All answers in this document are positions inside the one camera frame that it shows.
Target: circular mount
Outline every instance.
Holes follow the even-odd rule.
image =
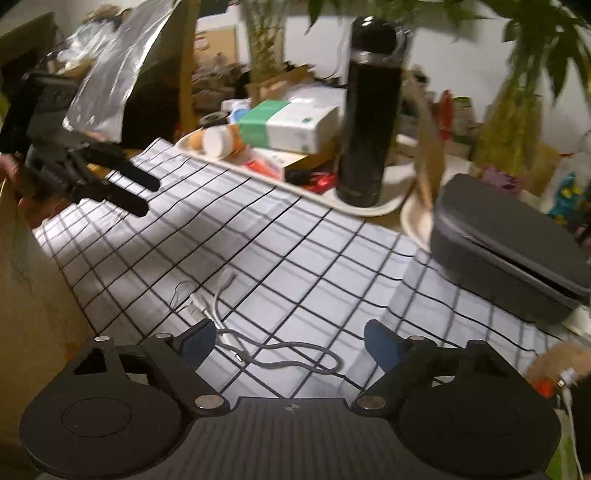
[[[398,432],[434,468],[468,478],[517,478],[545,470],[560,422],[527,384],[471,375],[412,393]]]
[[[177,403],[127,379],[74,376],[25,410],[21,441],[39,469],[61,478],[121,478],[166,455],[182,435]]]

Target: cardboard box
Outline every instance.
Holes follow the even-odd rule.
[[[314,170],[329,160],[334,160],[336,154],[336,142],[328,144],[322,152],[310,155],[266,148],[252,149],[252,157],[260,166],[255,171],[264,171],[271,178],[281,181],[285,181],[285,173],[290,170]]]
[[[0,190],[0,460],[28,464],[18,426],[29,402],[93,337],[57,265]]]
[[[265,100],[238,122],[244,143],[305,154],[322,152],[339,132],[339,109]]]

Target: metal screw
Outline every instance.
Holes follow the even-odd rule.
[[[195,400],[195,405],[203,410],[214,410],[223,405],[223,397],[219,395],[201,395]]]
[[[386,401],[377,395],[364,395],[357,401],[357,405],[364,410],[379,410],[386,406]]]

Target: green and white box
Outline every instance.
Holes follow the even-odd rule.
[[[238,121],[252,147],[320,153],[339,133],[337,107],[265,100]]]

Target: ribbed black plate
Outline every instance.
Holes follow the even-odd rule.
[[[385,420],[359,417],[337,398],[243,398],[201,419],[157,466],[129,480],[451,480],[416,459]],[[521,480],[543,480],[542,474]],[[38,480],[53,480],[43,475]]]

